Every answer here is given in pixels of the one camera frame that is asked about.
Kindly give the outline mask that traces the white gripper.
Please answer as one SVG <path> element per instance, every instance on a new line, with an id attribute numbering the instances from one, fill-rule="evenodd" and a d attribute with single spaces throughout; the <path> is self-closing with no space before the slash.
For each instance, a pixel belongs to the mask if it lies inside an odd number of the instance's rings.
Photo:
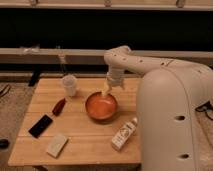
<path id="1" fill-rule="evenodd" d="M 107 83 L 103 85 L 103 89 L 101 91 L 101 95 L 103 97 L 106 97 L 109 94 L 110 88 L 124 88 L 124 69 L 109 66 L 106 80 Z"/>

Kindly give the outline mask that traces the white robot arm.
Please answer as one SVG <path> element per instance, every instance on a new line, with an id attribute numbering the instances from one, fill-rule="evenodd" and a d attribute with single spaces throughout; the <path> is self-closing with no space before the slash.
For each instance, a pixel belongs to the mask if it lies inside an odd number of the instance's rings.
<path id="1" fill-rule="evenodd" d="M 142 171 L 200 171 L 196 109 L 213 99 L 213 69 L 190 61 L 133 56 L 120 46 L 104 54 L 109 87 L 126 70 L 141 76 L 136 111 Z"/>

